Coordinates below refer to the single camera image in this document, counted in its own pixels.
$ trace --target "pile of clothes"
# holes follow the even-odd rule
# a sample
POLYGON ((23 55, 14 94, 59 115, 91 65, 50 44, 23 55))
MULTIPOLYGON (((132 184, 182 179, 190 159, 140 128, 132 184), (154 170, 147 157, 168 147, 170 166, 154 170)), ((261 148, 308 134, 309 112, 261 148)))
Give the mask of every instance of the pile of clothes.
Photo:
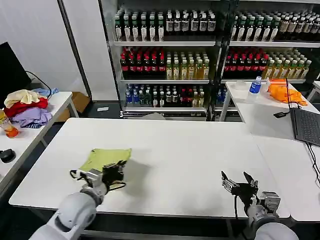
POLYGON ((23 89, 10 93, 4 101, 5 114, 11 121, 18 122, 21 128, 38 129, 47 124, 52 114, 46 110, 48 99, 43 95, 47 94, 44 92, 41 95, 42 92, 39 89, 35 91, 23 89))

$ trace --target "fridge shelf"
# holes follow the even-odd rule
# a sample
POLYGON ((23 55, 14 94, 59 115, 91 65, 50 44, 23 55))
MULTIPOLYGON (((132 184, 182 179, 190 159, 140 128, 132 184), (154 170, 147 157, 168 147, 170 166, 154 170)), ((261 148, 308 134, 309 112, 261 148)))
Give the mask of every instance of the fridge shelf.
MULTIPOLYGON (((221 83, 225 84, 226 82, 236 82, 236 81, 244 81, 244 82, 253 82, 254 79, 222 79, 221 83)), ((306 80, 305 79, 288 79, 289 83, 292 84, 303 84, 306 80)))
POLYGON ((215 41, 114 41, 119 47, 212 47, 215 41))
POLYGON ((205 107, 125 107, 124 112, 132 113, 206 113, 205 107))
POLYGON ((231 41, 233 47, 320 48, 320 42, 299 41, 231 41))
POLYGON ((166 79, 144 79, 144 80, 124 80, 125 84, 208 84, 209 80, 166 80, 166 79))

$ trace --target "beige cloth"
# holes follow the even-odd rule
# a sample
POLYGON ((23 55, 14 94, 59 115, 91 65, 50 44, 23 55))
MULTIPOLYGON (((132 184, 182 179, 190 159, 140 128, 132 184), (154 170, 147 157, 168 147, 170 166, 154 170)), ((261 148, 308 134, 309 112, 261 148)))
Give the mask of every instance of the beige cloth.
POLYGON ((4 105, 9 109, 13 106, 13 104, 17 102, 21 102, 23 104, 31 104, 32 102, 38 103, 39 98, 46 99, 47 97, 41 96, 39 93, 35 91, 22 89, 22 90, 10 93, 4 100, 4 105))

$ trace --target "cardboard box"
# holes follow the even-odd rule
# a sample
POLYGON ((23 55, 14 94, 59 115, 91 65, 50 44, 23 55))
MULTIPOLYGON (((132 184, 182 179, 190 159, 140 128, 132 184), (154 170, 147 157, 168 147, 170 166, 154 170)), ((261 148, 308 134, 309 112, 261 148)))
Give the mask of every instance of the cardboard box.
MULTIPOLYGON (((88 104, 90 103, 90 98, 84 95, 82 92, 72 92, 72 101, 75 109, 79 113, 83 113, 88 104)), ((70 118, 69 109, 66 108, 63 113, 57 118, 56 122, 65 122, 70 118)))

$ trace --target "white tabletop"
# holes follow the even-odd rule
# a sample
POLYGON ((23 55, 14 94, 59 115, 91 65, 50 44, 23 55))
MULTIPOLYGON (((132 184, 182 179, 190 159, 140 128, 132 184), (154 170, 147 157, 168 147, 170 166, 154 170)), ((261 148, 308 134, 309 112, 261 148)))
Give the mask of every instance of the white tabletop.
MULTIPOLYGON (((247 83, 244 91, 236 90, 234 84, 226 83, 231 98, 279 185, 291 216, 296 221, 320 221, 320 188, 315 182, 308 148, 294 140, 289 114, 279 119, 273 116, 288 112, 288 104, 276 101, 266 92, 260 92, 255 103, 247 103, 251 83, 247 83)), ((319 113, 311 103, 302 109, 319 113)), ((319 160, 319 147, 312 146, 312 149, 319 160)))
POLYGON ((6 187, 30 152, 67 107, 68 100, 71 100, 71 97, 72 92, 70 91, 61 91, 52 95, 47 107, 47 110, 52 113, 52 119, 40 128, 20 128, 20 133, 15 138, 8 138, 5 132, 0 129, 0 149, 12 149, 16 154, 12 162, 3 163, 0 161, 0 192, 6 187))
MULTIPOLYGON (((124 119, 69 119, 12 195, 14 206, 57 209, 78 192, 69 170, 93 148, 132 148, 124 168, 127 186, 107 194, 97 210, 144 216, 234 218, 234 197, 222 186, 221 170, 236 182, 243 171, 262 191, 279 193, 244 123, 124 119)), ((290 216, 281 202, 279 215, 290 216)), ((246 217, 238 198, 238 215, 246 217)))

